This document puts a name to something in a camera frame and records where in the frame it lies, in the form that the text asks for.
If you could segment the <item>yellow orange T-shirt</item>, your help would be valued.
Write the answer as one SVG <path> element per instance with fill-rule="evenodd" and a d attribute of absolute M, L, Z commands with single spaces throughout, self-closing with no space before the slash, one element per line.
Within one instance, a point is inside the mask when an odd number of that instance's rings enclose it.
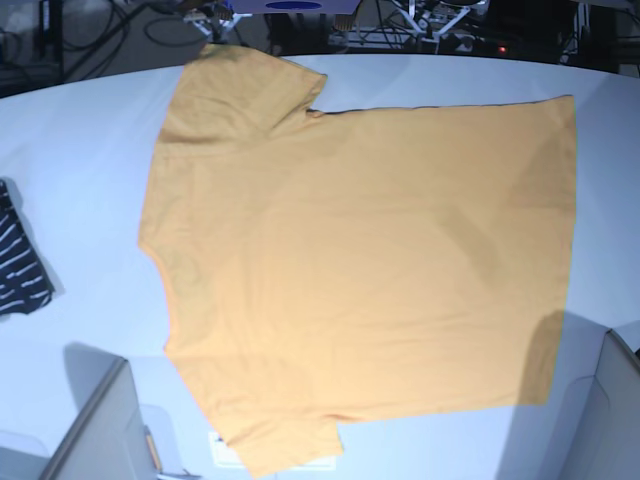
<path fill-rule="evenodd" d="M 342 422 L 543 404 L 561 339 L 573 98 L 323 113 L 325 82 L 204 48 L 140 221 L 166 355 L 254 478 L 341 454 Z"/>

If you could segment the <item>blue white box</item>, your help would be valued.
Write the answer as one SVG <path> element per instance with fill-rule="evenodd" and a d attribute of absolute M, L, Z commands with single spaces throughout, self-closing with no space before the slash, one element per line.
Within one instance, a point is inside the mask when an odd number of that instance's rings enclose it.
<path fill-rule="evenodd" d="M 360 0 L 230 0 L 228 4 L 238 14 L 352 14 Z"/>

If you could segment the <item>white paper label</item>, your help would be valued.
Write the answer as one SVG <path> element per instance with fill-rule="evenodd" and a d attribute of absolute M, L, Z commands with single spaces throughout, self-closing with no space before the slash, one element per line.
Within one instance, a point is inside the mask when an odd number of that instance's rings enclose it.
<path fill-rule="evenodd" d="M 244 469 L 244 463 L 237 453 L 229 448 L 221 437 L 215 433 L 208 434 L 209 445 L 213 457 L 214 465 L 220 468 Z M 294 471 L 335 471 L 337 468 L 337 458 L 335 456 L 324 457 L 307 462 L 302 465 L 291 467 Z"/>

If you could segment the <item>navy white striped garment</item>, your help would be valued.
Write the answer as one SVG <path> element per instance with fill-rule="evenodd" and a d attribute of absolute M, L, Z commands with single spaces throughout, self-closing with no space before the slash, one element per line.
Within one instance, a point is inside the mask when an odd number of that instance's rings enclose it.
<path fill-rule="evenodd" d="M 48 305 L 55 293 L 1 181 L 1 316 L 28 315 Z"/>

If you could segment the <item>grey bin right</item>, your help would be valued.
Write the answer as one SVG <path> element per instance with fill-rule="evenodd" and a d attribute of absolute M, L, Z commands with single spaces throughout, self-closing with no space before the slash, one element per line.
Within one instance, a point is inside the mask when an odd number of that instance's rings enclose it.
<path fill-rule="evenodd" d="M 515 409 L 497 479 L 637 479 L 639 356 L 617 332 L 591 374 L 556 380 L 544 405 Z"/>

